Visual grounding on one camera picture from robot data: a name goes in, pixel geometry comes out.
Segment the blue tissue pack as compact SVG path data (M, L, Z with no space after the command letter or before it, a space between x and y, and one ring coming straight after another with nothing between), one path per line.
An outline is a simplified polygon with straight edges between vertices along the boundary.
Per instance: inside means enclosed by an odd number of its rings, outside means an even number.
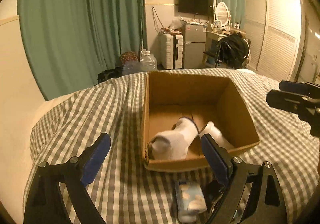
M175 181L178 220L192 223L199 214L207 210L201 186L194 181Z

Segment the white sock pair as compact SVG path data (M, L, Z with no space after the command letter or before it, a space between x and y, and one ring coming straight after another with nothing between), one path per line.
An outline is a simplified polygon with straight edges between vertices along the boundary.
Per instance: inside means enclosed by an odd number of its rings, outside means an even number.
M210 134L220 147L227 150L234 148L212 121L199 130L192 119L181 117L172 130L158 132L151 139L148 144L151 158L155 160L184 160L195 138L202 137L204 134Z

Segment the black jacket on chair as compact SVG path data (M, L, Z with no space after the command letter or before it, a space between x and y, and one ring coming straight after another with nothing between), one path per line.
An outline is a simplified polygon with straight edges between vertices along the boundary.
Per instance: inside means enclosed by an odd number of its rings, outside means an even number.
M217 42L217 61L232 69L244 69L249 62L249 43L240 32L232 33Z

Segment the white louvered wardrobe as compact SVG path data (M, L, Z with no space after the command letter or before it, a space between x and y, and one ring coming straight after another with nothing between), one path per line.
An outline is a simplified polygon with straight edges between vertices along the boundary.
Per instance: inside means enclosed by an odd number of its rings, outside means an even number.
M295 67L302 27L300 0L245 0L248 68L277 81L289 80Z

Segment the grey checked bed cover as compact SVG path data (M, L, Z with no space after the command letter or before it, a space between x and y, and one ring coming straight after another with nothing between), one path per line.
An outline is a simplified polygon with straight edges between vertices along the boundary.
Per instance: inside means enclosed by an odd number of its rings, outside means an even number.
M230 69L191 69L190 74L222 76L236 85L251 114L260 143L241 158L252 164L270 161L281 185L289 223L295 222L319 182L319 140L292 113L272 109L266 94L278 82ZM111 79L77 91L47 112L33 127L30 151L34 168L66 162L90 146L102 132L111 149L88 193L107 223L177 223L174 182L212 180L208 168L185 173L145 169L140 158L140 126L146 73Z

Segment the white dressing table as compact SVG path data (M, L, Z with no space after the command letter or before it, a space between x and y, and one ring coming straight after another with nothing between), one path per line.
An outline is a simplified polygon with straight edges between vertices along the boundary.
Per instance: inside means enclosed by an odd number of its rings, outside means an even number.
M235 33L235 32L242 33L239 30L235 30L235 31L232 31L229 35L231 35L232 33ZM217 42L221 38L229 36L229 35L228 34L218 34L216 32L207 32L206 46L205 46L205 51L203 52L203 64L206 67L209 67L209 68L221 67L221 68L231 69L226 64L218 62L217 58L216 58L216 56L217 56ZM249 49L250 49L250 44L251 44L250 40L245 37L245 34L243 34L243 36L246 39L246 41L248 41Z

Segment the white oval vanity mirror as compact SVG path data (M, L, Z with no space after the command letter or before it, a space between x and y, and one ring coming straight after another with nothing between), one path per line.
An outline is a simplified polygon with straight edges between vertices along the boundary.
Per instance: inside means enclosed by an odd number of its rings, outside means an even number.
M231 19L228 6L224 2L219 2L215 8L215 20L221 22L221 26L227 26Z

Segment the brown cardboard box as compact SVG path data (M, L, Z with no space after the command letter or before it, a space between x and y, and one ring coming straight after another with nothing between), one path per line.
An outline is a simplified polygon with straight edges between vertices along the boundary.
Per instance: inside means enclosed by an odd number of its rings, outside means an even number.
M187 117L202 129L212 121L233 145L228 152L240 155L260 142L244 95L230 69L189 69L151 71L146 75L142 119L142 160L152 171L177 173L208 167L197 137L183 160L155 160L149 149L151 139L171 130L180 117Z

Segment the silver mini fridge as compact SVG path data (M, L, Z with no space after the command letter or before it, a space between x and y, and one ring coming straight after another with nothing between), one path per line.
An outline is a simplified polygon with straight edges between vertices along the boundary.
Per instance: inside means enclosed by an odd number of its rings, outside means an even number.
M185 24L183 32L183 68L202 67L203 52L206 46L206 28L203 25Z

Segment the white hard suitcase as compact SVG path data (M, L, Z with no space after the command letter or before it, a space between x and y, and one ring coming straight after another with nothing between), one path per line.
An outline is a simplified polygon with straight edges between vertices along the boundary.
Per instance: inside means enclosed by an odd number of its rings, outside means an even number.
M183 66L183 35L160 36L161 64L164 69L181 69Z

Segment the black bag on floor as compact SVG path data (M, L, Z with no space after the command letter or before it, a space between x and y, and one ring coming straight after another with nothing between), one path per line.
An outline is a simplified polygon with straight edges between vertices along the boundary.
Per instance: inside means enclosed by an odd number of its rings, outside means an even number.
M105 70L98 74L98 84L105 82L111 78L119 78L123 75L123 67L116 67L114 69Z

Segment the clear water jug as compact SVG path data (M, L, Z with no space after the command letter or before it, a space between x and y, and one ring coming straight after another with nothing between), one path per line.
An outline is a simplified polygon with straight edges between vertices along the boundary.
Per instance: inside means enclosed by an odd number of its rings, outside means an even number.
M143 49L140 52L140 66L142 71L156 71L157 60L155 56L149 51Z
M139 61L127 61L123 65L123 71L122 71L123 76L140 73L140 72L141 72L141 67L140 67Z

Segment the dotted brown bag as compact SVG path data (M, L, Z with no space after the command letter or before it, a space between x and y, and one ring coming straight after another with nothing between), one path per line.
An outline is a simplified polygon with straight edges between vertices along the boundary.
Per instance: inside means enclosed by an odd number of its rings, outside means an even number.
M128 51L121 54L119 59L121 65L125 65L127 62L130 61L138 61L138 56L134 51Z

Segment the black wall television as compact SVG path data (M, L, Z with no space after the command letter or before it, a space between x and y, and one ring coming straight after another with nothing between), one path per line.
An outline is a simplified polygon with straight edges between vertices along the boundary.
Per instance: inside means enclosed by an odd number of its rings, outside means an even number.
M178 12L213 16L214 0L178 0Z

